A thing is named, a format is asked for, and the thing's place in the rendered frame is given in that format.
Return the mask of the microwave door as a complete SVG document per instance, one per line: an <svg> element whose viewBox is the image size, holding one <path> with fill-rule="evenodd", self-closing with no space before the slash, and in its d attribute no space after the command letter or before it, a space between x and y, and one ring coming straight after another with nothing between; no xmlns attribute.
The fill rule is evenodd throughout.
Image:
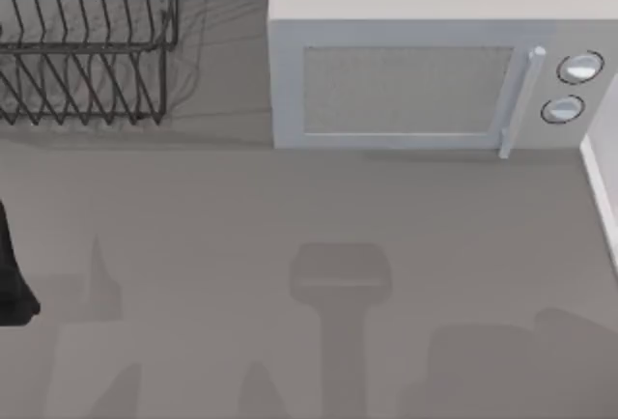
<svg viewBox="0 0 618 419"><path fill-rule="evenodd" d="M532 43L495 22L272 20L274 144L494 150Z"/></svg>

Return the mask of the small microwave knob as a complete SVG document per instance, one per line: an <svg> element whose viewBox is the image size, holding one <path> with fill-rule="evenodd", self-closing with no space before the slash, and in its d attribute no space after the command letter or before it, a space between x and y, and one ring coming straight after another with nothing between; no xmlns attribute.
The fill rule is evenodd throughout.
<svg viewBox="0 0 618 419"><path fill-rule="evenodd" d="M565 125L580 117L586 104L578 96L569 95L563 98L548 100L542 107L540 115L550 125Z"/></svg>

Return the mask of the large microwave knob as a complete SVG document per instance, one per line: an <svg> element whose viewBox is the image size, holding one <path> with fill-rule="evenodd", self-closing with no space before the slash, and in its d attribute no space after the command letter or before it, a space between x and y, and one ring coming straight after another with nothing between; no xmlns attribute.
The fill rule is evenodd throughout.
<svg viewBox="0 0 618 419"><path fill-rule="evenodd" d="M604 69L604 57L596 51L565 57L556 69L558 79L568 85L579 85L593 80Z"/></svg>

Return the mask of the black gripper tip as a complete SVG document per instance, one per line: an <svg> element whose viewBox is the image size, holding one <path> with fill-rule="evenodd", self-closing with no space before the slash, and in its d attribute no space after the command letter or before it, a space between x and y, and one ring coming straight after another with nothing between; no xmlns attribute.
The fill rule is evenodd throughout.
<svg viewBox="0 0 618 419"><path fill-rule="evenodd" d="M0 327L21 327L41 312L41 304L16 260L6 209L0 200Z"/></svg>

